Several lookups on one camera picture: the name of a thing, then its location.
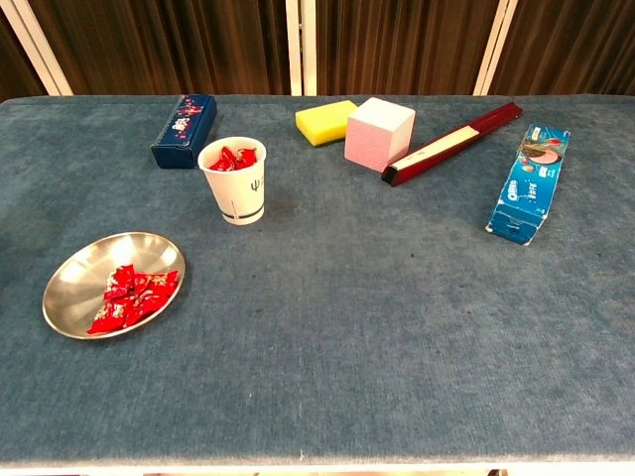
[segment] paper cup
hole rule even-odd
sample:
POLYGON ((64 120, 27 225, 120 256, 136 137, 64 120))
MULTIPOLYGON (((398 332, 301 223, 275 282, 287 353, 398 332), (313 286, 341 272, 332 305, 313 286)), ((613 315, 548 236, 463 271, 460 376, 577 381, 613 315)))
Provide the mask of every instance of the paper cup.
POLYGON ((198 154, 198 168, 204 174, 222 217, 234 225, 248 225, 265 212, 265 159, 267 149, 260 141, 248 137, 227 137, 212 142, 198 154), (257 162, 240 171, 220 172, 210 169, 223 147, 237 154, 240 149, 256 149, 257 162))

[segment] blue box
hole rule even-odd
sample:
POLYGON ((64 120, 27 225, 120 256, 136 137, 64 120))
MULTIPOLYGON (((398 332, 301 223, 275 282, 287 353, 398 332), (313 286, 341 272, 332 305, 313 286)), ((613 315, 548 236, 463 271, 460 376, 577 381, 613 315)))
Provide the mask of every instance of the blue box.
POLYGON ((183 95, 150 146, 162 169, 193 169, 216 117, 216 101, 208 94, 183 95))
POLYGON ((529 126, 487 231, 529 245, 549 214, 569 137, 544 124, 529 126))

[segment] pink foam block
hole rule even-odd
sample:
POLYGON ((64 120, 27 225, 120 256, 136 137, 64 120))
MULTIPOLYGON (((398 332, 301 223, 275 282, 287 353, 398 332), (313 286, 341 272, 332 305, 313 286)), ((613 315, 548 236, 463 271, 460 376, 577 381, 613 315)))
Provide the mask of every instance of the pink foam block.
POLYGON ((414 124, 413 109, 371 97, 348 116, 344 157, 383 172, 408 152, 414 124))

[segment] sponge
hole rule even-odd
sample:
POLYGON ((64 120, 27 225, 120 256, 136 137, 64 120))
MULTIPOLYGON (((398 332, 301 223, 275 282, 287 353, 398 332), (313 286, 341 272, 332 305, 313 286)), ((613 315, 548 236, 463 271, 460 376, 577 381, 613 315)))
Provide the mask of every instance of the sponge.
POLYGON ((338 141, 346 135, 346 122, 357 106, 351 101, 339 101, 296 112, 296 126, 312 146, 338 141))

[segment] curtain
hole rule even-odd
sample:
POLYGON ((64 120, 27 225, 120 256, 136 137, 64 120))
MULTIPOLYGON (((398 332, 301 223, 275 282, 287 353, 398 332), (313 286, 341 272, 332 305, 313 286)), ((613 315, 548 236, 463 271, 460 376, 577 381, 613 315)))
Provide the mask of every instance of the curtain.
POLYGON ((490 94, 635 94, 635 2, 520 0, 490 94))
POLYGON ((280 0, 30 0, 75 94, 289 94, 280 0))
POLYGON ((471 94, 498 0, 318 0, 318 94, 471 94))
POLYGON ((0 20, 0 102, 47 94, 2 10, 0 20))

